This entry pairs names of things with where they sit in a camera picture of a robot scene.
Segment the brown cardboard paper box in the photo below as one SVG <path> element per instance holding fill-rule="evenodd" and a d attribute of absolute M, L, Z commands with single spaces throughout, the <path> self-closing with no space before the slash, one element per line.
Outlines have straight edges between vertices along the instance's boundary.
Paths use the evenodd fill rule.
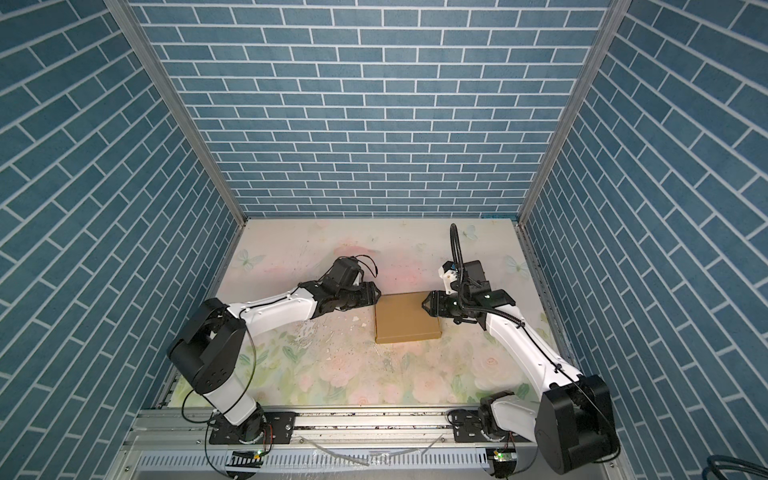
<path fill-rule="evenodd" d="M 404 343 L 439 339 L 440 321 L 422 307 L 427 292 L 382 296 L 375 305 L 375 342 Z"/>

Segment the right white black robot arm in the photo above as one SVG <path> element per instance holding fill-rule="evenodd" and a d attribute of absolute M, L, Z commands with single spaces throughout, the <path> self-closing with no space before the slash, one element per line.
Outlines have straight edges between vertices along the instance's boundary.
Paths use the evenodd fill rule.
<path fill-rule="evenodd" d="M 522 368 L 536 395 L 533 400 L 518 393 L 483 398 L 478 409 L 483 433 L 493 440 L 520 435 L 534 441 L 558 474 L 614 460 L 621 445 L 604 380 L 583 375 L 532 330 L 515 300 L 491 287 L 479 261 L 448 261 L 439 276 L 444 286 L 424 300 L 427 314 L 479 325 Z"/>

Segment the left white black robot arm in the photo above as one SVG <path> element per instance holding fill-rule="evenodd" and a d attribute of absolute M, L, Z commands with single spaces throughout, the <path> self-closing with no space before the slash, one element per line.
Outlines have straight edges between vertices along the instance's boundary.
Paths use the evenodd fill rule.
<path fill-rule="evenodd" d="M 334 311 L 375 305 L 381 291 L 364 279 L 367 265 L 355 256 L 337 258 L 318 279 L 272 297 L 225 304 L 205 300 L 170 343 L 167 356 L 192 390 L 216 410 L 213 420 L 232 427 L 239 443 L 265 438 L 269 428 L 261 405 L 235 373 L 243 347 L 258 335 Z"/>

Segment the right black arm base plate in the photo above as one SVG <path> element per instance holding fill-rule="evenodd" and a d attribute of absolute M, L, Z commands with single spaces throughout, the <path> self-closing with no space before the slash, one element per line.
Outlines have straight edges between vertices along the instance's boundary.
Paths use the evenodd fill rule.
<path fill-rule="evenodd" d="M 446 420 L 456 443 L 526 441 L 525 437 L 516 432 L 499 427 L 487 407 L 453 409 L 447 412 Z"/>

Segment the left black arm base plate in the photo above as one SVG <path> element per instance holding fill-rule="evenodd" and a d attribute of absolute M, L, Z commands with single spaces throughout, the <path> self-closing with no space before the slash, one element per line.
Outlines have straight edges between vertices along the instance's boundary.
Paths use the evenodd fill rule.
<path fill-rule="evenodd" d="M 232 425 L 222 414 L 215 414 L 208 441 L 213 445 L 289 444 L 296 417 L 290 411 L 257 410 L 242 424 Z"/>

